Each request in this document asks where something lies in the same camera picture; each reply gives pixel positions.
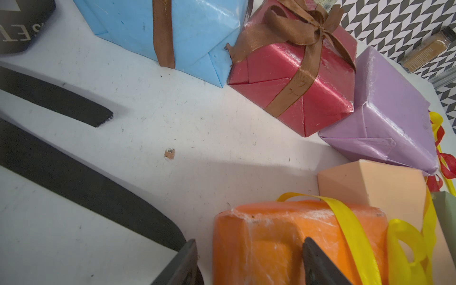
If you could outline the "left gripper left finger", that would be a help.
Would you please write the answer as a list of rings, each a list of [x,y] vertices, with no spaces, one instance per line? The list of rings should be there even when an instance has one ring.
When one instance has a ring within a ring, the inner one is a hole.
[[[195,239],[190,239],[154,279],[152,285],[204,285]]]

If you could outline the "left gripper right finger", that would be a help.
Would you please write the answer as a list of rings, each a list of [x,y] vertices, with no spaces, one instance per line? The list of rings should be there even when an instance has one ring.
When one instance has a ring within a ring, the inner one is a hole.
[[[302,258],[306,285],[352,285],[311,237],[304,240]]]

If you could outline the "orange gift box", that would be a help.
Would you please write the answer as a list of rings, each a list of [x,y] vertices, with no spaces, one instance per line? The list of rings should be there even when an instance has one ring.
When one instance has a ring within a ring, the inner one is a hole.
[[[218,214],[213,230],[213,284],[303,285],[302,245],[312,238],[354,285],[361,283],[336,216],[308,199],[238,206]]]

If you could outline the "peach gift box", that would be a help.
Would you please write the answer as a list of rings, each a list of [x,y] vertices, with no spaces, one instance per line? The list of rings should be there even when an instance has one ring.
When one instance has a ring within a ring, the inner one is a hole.
[[[377,207],[389,220],[423,229],[429,191],[419,169],[359,160],[320,171],[317,178],[323,197]]]

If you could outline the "green gift box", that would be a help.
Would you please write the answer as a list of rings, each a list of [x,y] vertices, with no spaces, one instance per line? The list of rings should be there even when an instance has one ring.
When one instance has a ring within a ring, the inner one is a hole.
[[[456,197],[449,192],[431,193],[437,217],[442,228],[448,249],[456,263]]]

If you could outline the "black ribbon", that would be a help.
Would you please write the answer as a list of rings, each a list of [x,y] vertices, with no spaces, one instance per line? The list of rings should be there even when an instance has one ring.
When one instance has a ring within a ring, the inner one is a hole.
[[[1,90],[91,127],[113,115],[77,93],[4,67]],[[166,248],[180,251],[195,244],[140,197],[5,120],[1,166]]]

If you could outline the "purple gift box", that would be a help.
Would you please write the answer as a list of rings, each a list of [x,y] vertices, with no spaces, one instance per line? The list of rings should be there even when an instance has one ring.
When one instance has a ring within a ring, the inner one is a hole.
[[[318,135],[350,161],[439,169],[429,102],[373,47],[356,60],[355,110]]]

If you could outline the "red gift box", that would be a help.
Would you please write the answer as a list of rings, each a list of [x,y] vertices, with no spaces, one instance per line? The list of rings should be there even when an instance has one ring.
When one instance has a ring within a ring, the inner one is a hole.
[[[234,45],[229,85],[303,137],[354,111],[357,42],[344,11],[264,1]]]

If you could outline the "blue gift box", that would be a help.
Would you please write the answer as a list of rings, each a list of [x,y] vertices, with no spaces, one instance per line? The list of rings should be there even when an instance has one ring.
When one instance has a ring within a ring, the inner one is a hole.
[[[96,36],[157,61],[152,1],[75,4]],[[252,6],[252,1],[172,1],[175,69],[223,87],[232,64],[225,46],[236,43]]]

